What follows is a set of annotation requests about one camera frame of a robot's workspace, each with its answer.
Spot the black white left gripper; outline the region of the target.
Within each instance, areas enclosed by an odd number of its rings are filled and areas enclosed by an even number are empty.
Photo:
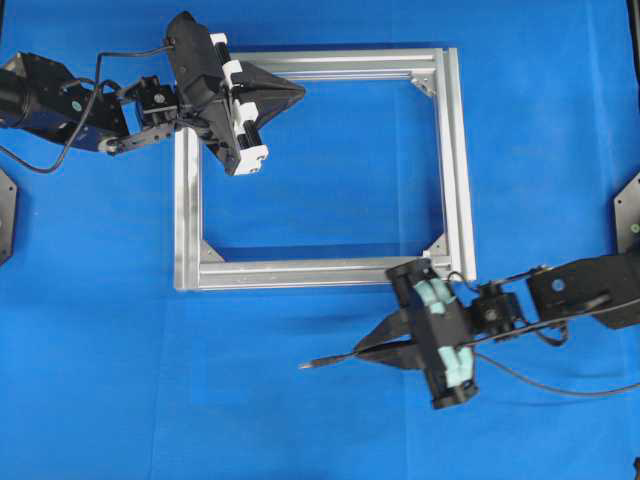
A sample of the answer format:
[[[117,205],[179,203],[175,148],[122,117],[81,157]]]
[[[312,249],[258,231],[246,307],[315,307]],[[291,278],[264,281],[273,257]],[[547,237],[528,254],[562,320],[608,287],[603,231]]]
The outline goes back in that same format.
[[[178,119],[194,130],[227,174],[258,172],[269,151],[251,136],[302,100],[306,89],[250,62],[232,60],[226,36],[212,36],[187,11],[170,21],[166,45],[179,98]],[[232,96],[235,85],[240,101]]]

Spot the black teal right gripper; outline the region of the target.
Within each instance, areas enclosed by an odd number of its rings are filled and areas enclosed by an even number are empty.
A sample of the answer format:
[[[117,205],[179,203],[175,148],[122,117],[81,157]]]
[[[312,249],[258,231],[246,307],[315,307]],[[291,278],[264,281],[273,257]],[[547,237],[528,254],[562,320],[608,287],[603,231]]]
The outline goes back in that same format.
[[[435,409],[467,402],[477,393],[474,353],[466,345],[472,327],[454,291],[425,258],[390,268],[385,275],[400,309],[355,345],[356,357],[422,370]],[[390,342],[408,334],[412,342]]]

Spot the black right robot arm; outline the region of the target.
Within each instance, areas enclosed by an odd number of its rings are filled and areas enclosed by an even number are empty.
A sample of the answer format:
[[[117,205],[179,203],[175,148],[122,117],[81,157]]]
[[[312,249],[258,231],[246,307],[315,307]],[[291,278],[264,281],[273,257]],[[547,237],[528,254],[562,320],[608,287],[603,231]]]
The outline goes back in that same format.
[[[476,345],[524,333],[557,328],[568,331],[571,318],[591,316],[615,330],[639,322],[639,255],[627,252],[580,259],[524,274],[538,322],[525,320],[515,293],[504,280],[476,289],[464,305],[430,260],[418,259],[387,270],[397,310],[353,348],[364,361],[419,370],[436,409],[469,401],[475,383]]]

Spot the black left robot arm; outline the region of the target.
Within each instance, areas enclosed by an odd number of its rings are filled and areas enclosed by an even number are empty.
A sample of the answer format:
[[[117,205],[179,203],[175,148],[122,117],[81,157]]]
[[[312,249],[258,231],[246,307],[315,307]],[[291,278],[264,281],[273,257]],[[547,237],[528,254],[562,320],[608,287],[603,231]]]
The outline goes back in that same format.
[[[211,34],[187,11],[169,23],[164,44],[173,85],[156,76],[122,87],[75,77],[61,63],[18,53],[1,68],[1,125],[29,132],[65,151],[118,155],[156,144],[182,129],[230,176],[261,169],[269,149],[260,129],[300,101],[305,89],[256,65],[234,60],[227,37]]]

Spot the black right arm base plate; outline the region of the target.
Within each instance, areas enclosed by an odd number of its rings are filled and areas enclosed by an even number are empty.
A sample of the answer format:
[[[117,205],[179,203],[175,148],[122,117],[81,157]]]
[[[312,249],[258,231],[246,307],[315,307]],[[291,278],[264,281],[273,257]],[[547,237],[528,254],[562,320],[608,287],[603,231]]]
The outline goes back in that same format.
[[[614,197],[616,247],[619,254],[639,247],[640,179],[636,174]]]

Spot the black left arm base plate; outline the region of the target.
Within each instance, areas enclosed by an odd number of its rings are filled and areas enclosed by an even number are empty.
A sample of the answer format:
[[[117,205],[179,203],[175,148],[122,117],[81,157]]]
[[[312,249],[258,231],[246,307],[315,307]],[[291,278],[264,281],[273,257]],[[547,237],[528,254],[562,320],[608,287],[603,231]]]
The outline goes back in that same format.
[[[0,262],[6,263],[13,254],[18,187],[0,171]]]

